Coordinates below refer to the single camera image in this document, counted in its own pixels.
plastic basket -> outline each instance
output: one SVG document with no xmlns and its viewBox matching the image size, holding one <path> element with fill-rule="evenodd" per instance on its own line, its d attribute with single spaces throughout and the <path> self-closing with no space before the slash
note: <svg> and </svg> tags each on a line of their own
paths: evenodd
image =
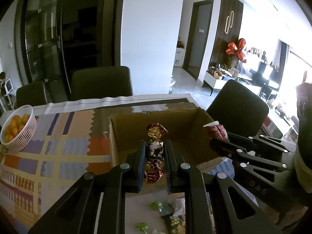
<svg viewBox="0 0 312 234">
<path fill-rule="evenodd" d="M 5 128 L 10 124 L 14 115 L 19 115 L 23 117 L 24 114 L 29 114 L 29 119 L 21 130 L 21 132 L 9 143 L 5 143 Z M 0 141 L 1 143 L 6 146 L 10 152 L 18 152 L 22 150 L 32 139 L 32 136 L 35 133 L 37 127 L 37 121 L 34 115 L 34 110 L 30 105 L 24 105 L 15 110 L 10 117 L 4 123 L 1 134 L 0 134 Z"/>
</svg>

bolt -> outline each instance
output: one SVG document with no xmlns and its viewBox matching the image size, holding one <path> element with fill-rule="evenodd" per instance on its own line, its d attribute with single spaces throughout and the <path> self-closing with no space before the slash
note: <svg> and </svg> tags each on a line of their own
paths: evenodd
<svg viewBox="0 0 312 234">
<path fill-rule="evenodd" d="M 93 178 L 93 173 L 85 173 L 85 175 L 83 175 L 83 178 L 88 180 L 88 179 L 92 179 Z"/>
<path fill-rule="evenodd" d="M 123 170 L 126 170 L 126 169 L 128 169 L 129 167 L 130 167 L 130 165 L 129 165 L 128 163 L 122 163 L 122 164 L 120 165 L 120 168 L 123 169 Z"/>
<path fill-rule="evenodd" d="M 181 168 L 187 170 L 187 169 L 191 168 L 191 166 L 188 163 L 182 163 Z"/>
<path fill-rule="evenodd" d="M 220 179 L 225 179 L 227 177 L 227 175 L 223 172 L 217 173 L 218 178 Z"/>
</svg>

patterned tablecloth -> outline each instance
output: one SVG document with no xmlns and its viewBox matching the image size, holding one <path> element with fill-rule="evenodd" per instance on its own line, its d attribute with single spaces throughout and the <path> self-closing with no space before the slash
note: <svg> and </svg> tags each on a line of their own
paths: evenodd
<svg viewBox="0 0 312 234">
<path fill-rule="evenodd" d="M 0 209 L 18 233 L 27 233 L 85 172 L 101 174 L 110 170 L 111 114 L 193 106 L 175 103 L 109 107 L 38 116 L 29 144 L 2 160 Z"/>
</svg>

door handle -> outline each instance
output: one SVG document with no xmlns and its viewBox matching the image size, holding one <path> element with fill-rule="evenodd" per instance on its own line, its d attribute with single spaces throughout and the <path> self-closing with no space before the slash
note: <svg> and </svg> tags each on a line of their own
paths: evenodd
<svg viewBox="0 0 312 234">
<path fill-rule="evenodd" d="M 228 24 L 229 23 L 229 18 L 230 18 L 230 16 L 227 16 L 227 20 L 225 21 L 225 28 L 224 28 L 225 34 L 229 33 L 229 29 L 230 29 L 230 25 Z"/>
<path fill-rule="evenodd" d="M 233 26 L 233 21 L 234 21 L 234 11 L 231 11 L 231 14 L 230 14 L 230 28 L 232 28 L 232 26 Z"/>
</svg>

window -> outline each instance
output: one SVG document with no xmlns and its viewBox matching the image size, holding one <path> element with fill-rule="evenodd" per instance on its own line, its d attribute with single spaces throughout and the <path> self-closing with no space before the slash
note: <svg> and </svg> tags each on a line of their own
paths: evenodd
<svg viewBox="0 0 312 234">
<path fill-rule="evenodd" d="M 283 78 L 280 85 L 280 97 L 284 100 L 283 110 L 288 116 L 297 116 L 297 94 L 296 86 L 303 80 L 303 74 L 307 71 L 307 80 L 312 82 L 312 66 L 299 57 L 293 51 L 289 52 L 287 63 L 284 68 Z"/>
</svg>

